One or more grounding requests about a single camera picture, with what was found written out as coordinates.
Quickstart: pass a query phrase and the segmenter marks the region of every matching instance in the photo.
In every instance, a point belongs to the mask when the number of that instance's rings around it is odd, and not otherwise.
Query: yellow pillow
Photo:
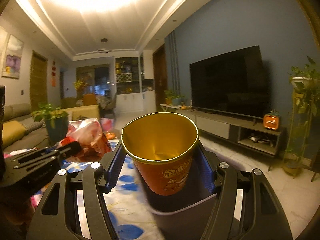
[[[25,132],[26,128],[18,121],[4,123],[2,130],[3,148],[6,148],[14,142],[22,139]]]

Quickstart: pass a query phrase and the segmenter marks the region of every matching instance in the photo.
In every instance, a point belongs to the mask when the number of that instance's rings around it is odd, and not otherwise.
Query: cup rim
[[[176,114],[176,115],[180,115],[180,116],[188,119],[188,120],[194,125],[194,127],[196,128],[196,132],[197,132],[197,136],[196,136],[196,139],[195,139],[195,141],[193,142],[193,144],[192,144],[185,152],[181,153],[180,155],[178,155],[178,156],[176,156],[176,157],[174,157],[174,158],[168,159],[168,160],[160,160],[160,161],[157,161],[157,160],[148,160],[148,159],[140,158],[140,157],[134,155],[133,153],[131,153],[131,152],[127,149],[127,147],[124,145],[124,143],[123,143],[123,131],[124,131],[124,128],[125,128],[126,126],[128,126],[129,124],[131,124],[132,122],[134,122],[134,121],[136,121],[136,120],[138,120],[138,119],[140,119],[140,118],[143,118],[143,117],[148,116],[148,115],[153,115],[153,114]],[[152,113],[152,114],[146,114],[146,115],[144,115],[144,116],[140,116],[140,117],[134,119],[133,121],[129,122],[128,124],[126,124],[126,125],[122,128],[122,131],[121,131],[121,144],[122,144],[124,150],[127,152],[127,154],[128,154],[132,159],[134,159],[134,160],[136,160],[136,161],[138,161],[138,162],[140,162],[140,163],[148,163],[148,164],[165,164],[165,163],[173,163],[173,162],[175,162],[175,161],[177,161],[177,160],[180,160],[180,159],[182,159],[187,153],[190,152],[190,150],[196,145],[196,143],[198,142],[198,140],[199,140],[199,131],[198,131],[198,127],[196,126],[196,124],[195,124],[190,118],[188,118],[188,117],[186,117],[186,116],[184,116],[184,115],[182,115],[182,114],[177,114],[177,113],[172,113],[172,112],[159,112],[159,113]]]

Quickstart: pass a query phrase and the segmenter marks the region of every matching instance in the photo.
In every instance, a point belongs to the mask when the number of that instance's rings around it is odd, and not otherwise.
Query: black tv screen
[[[259,46],[190,64],[192,106],[253,117],[270,111],[268,72]]]

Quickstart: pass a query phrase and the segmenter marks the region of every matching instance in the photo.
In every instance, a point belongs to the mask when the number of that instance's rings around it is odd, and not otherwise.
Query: white plant pot
[[[292,78],[292,86],[294,89],[299,90],[297,87],[297,82],[301,82],[305,89],[314,89],[318,86],[319,80],[305,77],[294,77]]]

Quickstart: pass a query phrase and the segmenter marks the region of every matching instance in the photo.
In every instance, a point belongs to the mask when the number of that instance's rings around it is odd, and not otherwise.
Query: tv cabinet
[[[249,121],[241,117],[210,114],[202,111],[176,110],[176,113],[190,118],[199,130],[271,157],[277,156],[283,147],[284,129],[279,131],[266,129],[260,120],[254,122],[253,119]],[[265,135],[275,143],[271,146],[269,143],[254,142],[249,139],[252,133]]]

